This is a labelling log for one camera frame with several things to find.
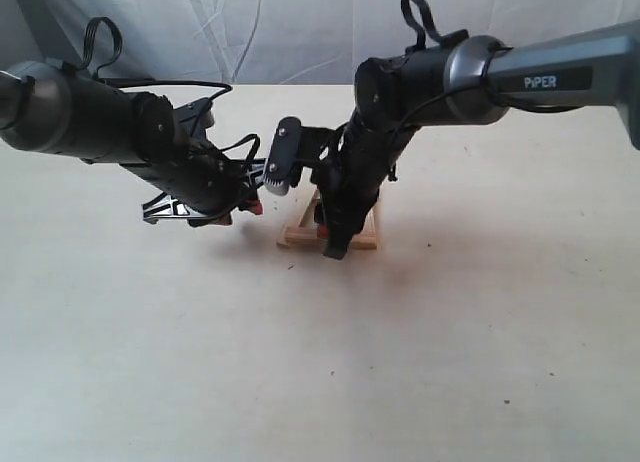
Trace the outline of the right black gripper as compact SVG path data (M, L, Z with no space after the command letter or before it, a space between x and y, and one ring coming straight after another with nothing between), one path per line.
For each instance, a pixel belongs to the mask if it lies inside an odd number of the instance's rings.
M344 194L367 197L380 191L393 172L399 152L393 147L391 133L373 130L360 116L353 116L329 143L327 157L312 177L324 195ZM314 210L318 238L326 238L323 255L343 259L349 244L359 234L365 218L352 218Z

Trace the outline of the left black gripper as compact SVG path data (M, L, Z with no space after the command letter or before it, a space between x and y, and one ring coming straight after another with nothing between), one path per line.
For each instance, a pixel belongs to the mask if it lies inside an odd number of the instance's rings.
M262 215L266 160L257 156L259 147L255 133L223 149L196 138L175 161L136 164L134 174L160 191L142 205L143 221L184 220L198 228L231 226L235 210Z

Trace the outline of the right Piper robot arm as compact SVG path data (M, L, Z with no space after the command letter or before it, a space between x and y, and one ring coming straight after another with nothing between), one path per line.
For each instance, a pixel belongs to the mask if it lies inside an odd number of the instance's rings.
M512 48L492 36L467 37L393 58L369 58L354 79L355 107L330 150L319 184L325 256L341 260L394 178L418 130L489 125L511 109L561 113L614 107L639 145L639 24L595 29Z

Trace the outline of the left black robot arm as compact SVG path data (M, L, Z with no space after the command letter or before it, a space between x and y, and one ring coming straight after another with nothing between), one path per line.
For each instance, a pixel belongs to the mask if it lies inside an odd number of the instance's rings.
M27 61L1 74L1 138L24 152L115 164L159 190L142 206L149 224L229 226L234 211L263 212L258 135L242 158L207 137L215 96L174 106L149 82L98 81L59 62Z

